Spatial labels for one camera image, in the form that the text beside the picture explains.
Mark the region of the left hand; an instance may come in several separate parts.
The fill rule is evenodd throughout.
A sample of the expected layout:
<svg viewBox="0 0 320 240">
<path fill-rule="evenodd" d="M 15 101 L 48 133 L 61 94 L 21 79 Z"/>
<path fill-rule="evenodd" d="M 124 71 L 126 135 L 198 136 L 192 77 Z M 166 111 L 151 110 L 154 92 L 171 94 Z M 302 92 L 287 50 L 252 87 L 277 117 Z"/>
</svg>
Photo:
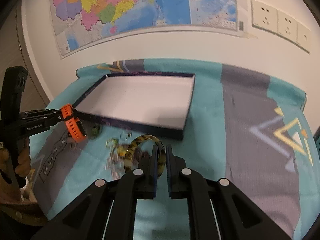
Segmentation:
<svg viewBox="0 0 320 240">
<path fill-rule="evenodd" d="M 22 178 L 25 178 L 29 172 L 31 171 L 31 159 L 30 159 L 30 140 L 29 138 L 25 138 L 24 140 L 24 148 L 21 150 L 18 156 L 18 165 L 15 168 L 15 173 Z M 9 151 L 5 148 L 1 148 L 1 171 L 7 172 L 7 162 L 9 159 Z"/>
</svg>

